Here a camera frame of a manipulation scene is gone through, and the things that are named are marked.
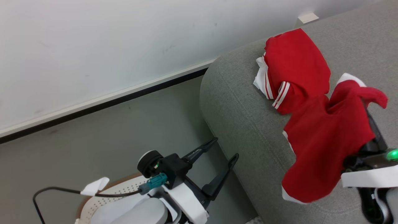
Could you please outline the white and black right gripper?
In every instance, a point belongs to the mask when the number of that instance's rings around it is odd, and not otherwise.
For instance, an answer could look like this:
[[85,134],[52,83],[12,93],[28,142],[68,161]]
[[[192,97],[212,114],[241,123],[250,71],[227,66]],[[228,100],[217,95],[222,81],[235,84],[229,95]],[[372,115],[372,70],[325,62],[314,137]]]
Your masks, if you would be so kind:
[[364,145],[365,153],[373,155],[351,155],[344,159],[341,174],[343,187],[394,188],[398,186],[397,148],[388,146],[373,117],[367,109],[369,125],[374,138]]

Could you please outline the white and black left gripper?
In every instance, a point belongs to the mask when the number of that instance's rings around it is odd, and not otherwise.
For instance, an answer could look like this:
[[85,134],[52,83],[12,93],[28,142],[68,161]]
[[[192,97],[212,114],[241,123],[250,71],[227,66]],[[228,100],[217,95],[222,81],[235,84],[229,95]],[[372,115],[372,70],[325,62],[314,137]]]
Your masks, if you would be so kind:
[[[207,153],[218,138],[210,139],[193,151],[182,157],[182,160],[193,165],[204,153]],[[210,201],[215,200],[220,193],[225,181],[233,170],[233,167],[239,160],[239,154],[236,153],[228,161],[225,169],[220,172],[209,184],[199,188],[192,180],[186,179],[182,184],[173,189],[168,189],[164,184],[162,187],[168,195],[170,205],[177,212],[177,217],[173,224],[206,224],[209,218],[207,208]]]

